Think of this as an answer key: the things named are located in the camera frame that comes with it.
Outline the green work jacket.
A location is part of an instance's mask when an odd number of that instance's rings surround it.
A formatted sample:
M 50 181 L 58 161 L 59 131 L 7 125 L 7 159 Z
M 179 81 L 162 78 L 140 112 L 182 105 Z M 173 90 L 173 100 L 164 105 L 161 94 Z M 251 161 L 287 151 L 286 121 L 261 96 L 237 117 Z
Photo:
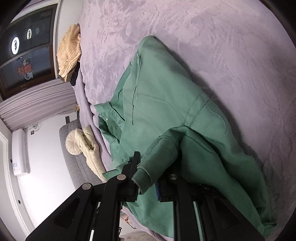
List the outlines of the green work jacket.
M 125 207 L 146 228 L 173 237 L 173 207 L 157 200 L 155 182 L 181 156 L 189 182 L 217 188 L 268 237 L 275 221 L 267 186 L 254 157 L 245 154 L 220 108 L 155 37 L 142 39 L 111 101 L 97 104 L 99 129 L 109 142 L 118 175 L 134 152 L 136 202 Z

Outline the grey quilted headboard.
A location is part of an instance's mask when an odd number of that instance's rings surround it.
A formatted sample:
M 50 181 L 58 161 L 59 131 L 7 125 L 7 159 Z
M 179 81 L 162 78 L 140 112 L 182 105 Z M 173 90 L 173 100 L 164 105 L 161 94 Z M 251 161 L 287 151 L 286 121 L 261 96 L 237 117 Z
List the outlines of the grey quilted headboard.
M 81 123 L 78 119 L 67 123 L 59 130 L 63 156 L 74 188 L 77 189 L 84 183 L 91 183 L 92 185 L 101 184 L 102 181 L 88 167 L 86 157 L 83 154 L 72 155 L 66 149 L 67 135 L 76 128 L 81 128 Z

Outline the cream quilted garment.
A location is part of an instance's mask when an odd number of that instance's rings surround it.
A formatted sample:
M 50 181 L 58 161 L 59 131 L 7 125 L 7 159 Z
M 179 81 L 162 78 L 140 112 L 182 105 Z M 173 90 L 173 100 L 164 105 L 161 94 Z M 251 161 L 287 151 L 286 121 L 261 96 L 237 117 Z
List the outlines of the cream quilted garment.
M 103 174 L 106 172 L 106 169 L 101 160 L 100 147 L 95 140 L 91 126 L 86 126 L 82 131 L 84 137 L 83 154 L 86 157 L 86 163 L 93 173 L 104 183 L 106 182 L 106 178 Z

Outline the round cream cushion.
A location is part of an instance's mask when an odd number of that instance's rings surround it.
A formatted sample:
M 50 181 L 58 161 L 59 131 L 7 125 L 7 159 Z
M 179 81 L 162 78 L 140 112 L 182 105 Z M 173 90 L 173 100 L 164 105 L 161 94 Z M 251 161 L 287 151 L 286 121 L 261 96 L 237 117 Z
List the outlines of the round cream cushion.
M 81 147 L 79 144 L 79 139 L 82 136 L 83 136 L 83 131 L 79 128 L 76 128 L 75 130 L 72 130 L 71 132 L 69 132 L 65 140 L 65 146 L 67 151 L 70 154 L 77 156 L 82 153 Z

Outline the grey pleated curtain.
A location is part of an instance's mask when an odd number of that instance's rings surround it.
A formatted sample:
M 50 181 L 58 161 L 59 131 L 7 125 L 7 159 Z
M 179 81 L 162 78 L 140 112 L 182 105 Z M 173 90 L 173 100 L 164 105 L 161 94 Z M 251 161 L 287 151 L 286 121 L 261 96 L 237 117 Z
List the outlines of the grey pleated curtain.
M 60 79 L 51 80 L 1 102 L 1 120 L 13 132 L 54 115 L 74 111 L 75 104 L 71 84 Z

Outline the yellow striped cloth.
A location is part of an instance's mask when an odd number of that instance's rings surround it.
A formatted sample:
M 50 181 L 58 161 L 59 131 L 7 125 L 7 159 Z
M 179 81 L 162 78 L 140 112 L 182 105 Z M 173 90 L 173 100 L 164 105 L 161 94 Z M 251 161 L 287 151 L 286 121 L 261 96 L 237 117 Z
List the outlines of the yellow striped cloth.
M 79 24 L 72 24 L 58 45 L 58 75 L 64 82 L 70 82 L 74 70 L 80 61 L 82 55 L 80 40 L 80 26 Z

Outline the lavender plush bed blanket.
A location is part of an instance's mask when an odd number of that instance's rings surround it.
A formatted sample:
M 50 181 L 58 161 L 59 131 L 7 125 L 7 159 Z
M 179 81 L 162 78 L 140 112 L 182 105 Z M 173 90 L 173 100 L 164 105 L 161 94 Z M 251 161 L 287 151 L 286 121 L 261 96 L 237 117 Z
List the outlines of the lavender plush bed blanket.
M 95 104 L 111 100 L 138 43 L 161 40 L 220 107 L 258 162 L 271 191 L 275 240 L 295 209 L 295 46 L 260 1 L 84 1 L 80 122 L 97 126 Z

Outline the dark window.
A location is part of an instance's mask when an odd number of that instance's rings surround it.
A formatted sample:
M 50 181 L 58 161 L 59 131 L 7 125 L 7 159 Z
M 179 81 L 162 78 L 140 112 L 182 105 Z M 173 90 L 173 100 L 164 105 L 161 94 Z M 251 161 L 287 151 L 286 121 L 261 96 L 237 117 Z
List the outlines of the dark window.
M 56 4 L 13 21 L 1 36 L 1 98 L 56 78 L 53 31 Z

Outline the white wall air conditioner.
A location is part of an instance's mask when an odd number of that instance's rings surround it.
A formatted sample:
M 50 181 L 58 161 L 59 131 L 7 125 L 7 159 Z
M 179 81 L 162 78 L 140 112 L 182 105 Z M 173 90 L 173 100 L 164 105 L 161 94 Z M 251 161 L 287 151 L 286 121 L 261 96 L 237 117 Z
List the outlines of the white wall air conditioner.
M 20 128 L 12 133 L 12 163 L 15 176 L 30 172 L 26 143 L 23 129 Z

